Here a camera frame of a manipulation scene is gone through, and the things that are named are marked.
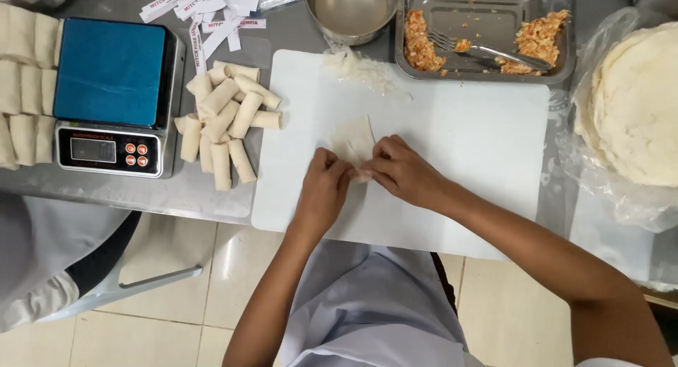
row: stainless steel tray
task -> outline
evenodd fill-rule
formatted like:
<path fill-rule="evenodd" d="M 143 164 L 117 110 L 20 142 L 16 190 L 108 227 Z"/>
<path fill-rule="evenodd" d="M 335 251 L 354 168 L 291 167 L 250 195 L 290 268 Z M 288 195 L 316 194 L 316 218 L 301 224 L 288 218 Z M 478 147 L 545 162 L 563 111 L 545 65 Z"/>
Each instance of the stainless steel tray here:
<path fill-rule="evenodd" d="M 395 60 L 400 68 L 413 78 L 447 79 L 457 81 L 496 81 L 515 83 L 558 83 L 570 75 L 576 60 L 574 47 L 574 19 L 570 18 L 556 37 L 560 49 L 555 68 L 542 76 L 502 75 L 494 55 L 483 51 L 454 53 L 436 48 L 436 54 L 446 57 L 440 72 L 423 72 L 412 68 L 403 55 L 405 43 L 405 16 L 411 9 L 423 10 L 429 27 L 450 37 L 469 39 L 505 51 L 517 51 L 513 41 L 521 22 L 530 22 L 548 12 L 567 9 L 573 12 L 573 0 L 399 0 L 395 13 Z"/>

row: tiled floor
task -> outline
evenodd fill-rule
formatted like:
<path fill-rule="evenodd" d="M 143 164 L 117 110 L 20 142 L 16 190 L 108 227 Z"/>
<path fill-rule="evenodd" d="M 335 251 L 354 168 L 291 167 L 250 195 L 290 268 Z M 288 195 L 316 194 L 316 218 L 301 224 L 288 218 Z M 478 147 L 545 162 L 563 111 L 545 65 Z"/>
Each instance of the tiled floor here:
<path fill-rule="evenodd" d="M 145 214 L 125 252 L 121 281 L 195 265 L 203 274 L 0 335 L 0 366 L 219 366 L 281 241 L 279 233 L 246 226 Z M 441 260 L 470 351 L 480 361 L 572 365 L 563 301 L 511 263 L 443 254 Z"/>

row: chair leg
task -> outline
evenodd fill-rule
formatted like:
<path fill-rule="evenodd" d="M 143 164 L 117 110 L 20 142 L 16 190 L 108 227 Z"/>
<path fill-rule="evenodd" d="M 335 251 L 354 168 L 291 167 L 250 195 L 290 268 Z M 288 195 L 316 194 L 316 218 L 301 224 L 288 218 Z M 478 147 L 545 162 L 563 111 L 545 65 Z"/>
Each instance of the chair leg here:
<path fill-rule="evenodd" d="M 99 306 L 119 301 L 129 296 L 139 294 L 141 292 L 146 292 L 151 289 L 171 284 L 172 282 L 180 281 L 182 279 L 186 279 L 189 277 L 199 276 L 202 272 L 203 272 L 202 267 L 193 267 L 184 269 L 182 271 L 168 273 L 163 276 L 144 279 L 142 281 L 134 282 L 129 285 L 120 284 L 118 290 L 114 290 L 113 292 L 100 292 L 84 296 L 71 306 L 63 310 L 60 310 L 54 314 L 48 315 L 47 317 L 42 318 L 39 321 L 41 322 L 54 321 L 56 319 L 71 317 L 72 315 L 84 313 L 86 311 L 96 309 Z"/>

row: digital kitchen scale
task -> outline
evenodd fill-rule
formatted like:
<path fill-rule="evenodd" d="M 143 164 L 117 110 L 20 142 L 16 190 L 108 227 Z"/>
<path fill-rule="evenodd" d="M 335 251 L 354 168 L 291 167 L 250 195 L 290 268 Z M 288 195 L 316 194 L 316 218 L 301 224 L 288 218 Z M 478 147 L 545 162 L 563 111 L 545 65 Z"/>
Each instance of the digital kitchen scale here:
<path fill-rule="evenodd" d="M 185 54 L 161 25 L 67 19 L 54 96 L 59 166 L 172 175 Z"/>

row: hand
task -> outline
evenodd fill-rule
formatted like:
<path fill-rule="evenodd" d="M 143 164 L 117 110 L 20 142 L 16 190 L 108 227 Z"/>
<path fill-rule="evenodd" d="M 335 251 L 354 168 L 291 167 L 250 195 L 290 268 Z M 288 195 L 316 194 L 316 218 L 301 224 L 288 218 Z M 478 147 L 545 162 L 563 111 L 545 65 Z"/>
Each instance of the hand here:
<path fill-rule="evenodd" d="M 339 160 L 326 148 L 318 148 L 310 161 L 288 232 L 292 229 L 297 236 L 317 244 L 337 220 L 354 173 L 351 163 Z"/>
<path fill-rule="evenodd" d="M 377 142 L 372 157 L 361 166 L 362 171 L 369 173 L 393 196 L 414 206 L 441 213 L 447 193 L 461 188 L 442 176 L 397 135 Z"/>

